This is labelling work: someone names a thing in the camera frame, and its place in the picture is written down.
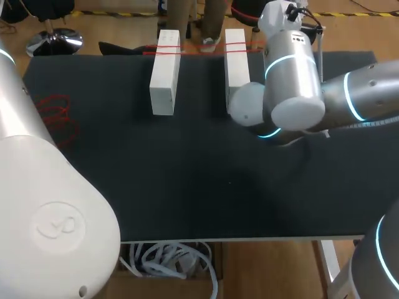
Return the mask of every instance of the black mat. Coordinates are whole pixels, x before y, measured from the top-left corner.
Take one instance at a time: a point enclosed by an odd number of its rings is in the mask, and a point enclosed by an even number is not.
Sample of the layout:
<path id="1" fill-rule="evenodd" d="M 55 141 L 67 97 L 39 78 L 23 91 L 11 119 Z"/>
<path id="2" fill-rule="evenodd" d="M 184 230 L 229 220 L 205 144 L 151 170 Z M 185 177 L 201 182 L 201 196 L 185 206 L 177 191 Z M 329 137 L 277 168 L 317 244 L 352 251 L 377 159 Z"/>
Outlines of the black mat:
<path id="1" fill-rule="evenodd" d="M 375 61 L 327 53 L 325 78 Z M 152 116 L 153 57 L 35 57 L 34 98 L 71 96 L 63 149 L 107 198 L 122 240 L 364 234 L 399 195 L 399 124 L 270 147 L 226 114 L 222 57 L 183 57 L 175 115 Z M 262 82 L 261 57 L 249 56 Z"/>

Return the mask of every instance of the chair base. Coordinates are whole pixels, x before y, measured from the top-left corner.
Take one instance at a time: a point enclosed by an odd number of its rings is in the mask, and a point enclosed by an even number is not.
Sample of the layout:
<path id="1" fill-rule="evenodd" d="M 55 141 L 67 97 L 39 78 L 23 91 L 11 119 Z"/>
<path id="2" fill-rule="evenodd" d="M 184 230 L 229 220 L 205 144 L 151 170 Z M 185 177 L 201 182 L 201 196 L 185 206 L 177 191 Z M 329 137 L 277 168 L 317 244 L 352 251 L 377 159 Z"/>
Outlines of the chair base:
<path id="1" fill-rule="evenodd" d="M 82 36 L 72 29 L 57 28 L 53 33 L 42 31 L 26 45 L 30 56 L 72 55 L 83 46 Z"/>

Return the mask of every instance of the white block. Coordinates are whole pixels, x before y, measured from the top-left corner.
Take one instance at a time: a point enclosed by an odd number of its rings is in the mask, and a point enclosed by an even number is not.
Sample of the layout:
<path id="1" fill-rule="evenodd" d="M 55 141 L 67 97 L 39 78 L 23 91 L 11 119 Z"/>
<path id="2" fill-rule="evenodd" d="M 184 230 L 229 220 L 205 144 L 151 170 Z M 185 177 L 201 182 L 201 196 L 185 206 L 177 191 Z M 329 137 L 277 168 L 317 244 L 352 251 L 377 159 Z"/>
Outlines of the white block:
<path id="1" fill-rule="evenodd" d="M 230 44 L 237 42 L 242 42 L 242 44 Z M 226 52 L 246 50 L 244 29 L 226 29 L 225 50 Z M 226 72 L 226 108 L 228 109 L 234 92 L 250 82 L 247 53 L 225 53 L 224 70 Z"/>
<path id="2" fill-rule="evenodd" d="M 156 52 L 150 82 L 152 112 L 173 115 L 180 66 L 179 31 L 161 30 Z"/>

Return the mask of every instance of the white cable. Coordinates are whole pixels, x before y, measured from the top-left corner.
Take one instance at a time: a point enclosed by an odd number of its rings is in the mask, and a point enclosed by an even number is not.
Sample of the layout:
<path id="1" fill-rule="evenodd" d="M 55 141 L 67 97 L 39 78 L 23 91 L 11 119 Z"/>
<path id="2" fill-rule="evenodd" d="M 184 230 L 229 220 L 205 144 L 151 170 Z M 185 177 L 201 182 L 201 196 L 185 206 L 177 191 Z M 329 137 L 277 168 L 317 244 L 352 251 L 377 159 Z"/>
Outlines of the white cable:
<path id="1" fill-rule="evenodd" d="M 190 246 L 181 244 L 181 243 L 172 243 L 172 242 L 163 242 L 157 243 L 147 249 L 142 258 L 142 267 L 145 272 L 141 273 L 136 268 L 136 262 L 139 261 L 140 254 L 143 248 L 143 243 L 133 243 L 130 246 L 129 250 L 129 258 L 130 265 L 122 258 L 119 258 L 119 261 L 134 275 L 138 277 L 176 277 L 180 279 L 186 279 L 188 274 L 191 273 L 197 265 L 198 259 L 204 260 L 206 266 L 202 270 L 205 271 L 209 269 L 209 273 L 211 275 L 213 291 L 210 299 L 216 299 L 218 295 L 218 279 L 216 278 L 216 272 L 212 266 L 212 250 L 209 245 L 205 242 L 200 242 L 203 244 L 209 252 L 209 257 L 202 254 L 200 251 L 191 248 Z M 156 251 L 153 259 L 148 259 L 149 255 Z M 178 272 L 176 270 L 172 270 L 169 268 L 179 261 L 184 255 L 190 254 L 193 258 L 193 262 L 191 266 L 186 272 Z"/>

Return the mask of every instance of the cardboard box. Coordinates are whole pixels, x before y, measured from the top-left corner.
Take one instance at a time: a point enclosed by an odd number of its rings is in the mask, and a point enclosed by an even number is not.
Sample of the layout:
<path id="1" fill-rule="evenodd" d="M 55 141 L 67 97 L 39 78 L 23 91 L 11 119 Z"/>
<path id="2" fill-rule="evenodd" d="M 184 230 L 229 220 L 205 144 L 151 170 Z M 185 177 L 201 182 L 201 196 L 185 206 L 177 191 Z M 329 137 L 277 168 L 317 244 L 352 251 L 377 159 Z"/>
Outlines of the cardboard box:
<path id="1" fill-rule="evenodd" d="M 212 248 L 213 265 L 218 277 L 218 299 L 223 299 L 223 253 L 221 243 L 208 243 Z M 123 244 L 121 253 L 128 250 Z M 94 299 L 205 299 L 212 293 L 209 271 L 203 276 L 178 278 L 138 278 L 118 265 L 107 285 Z"/>

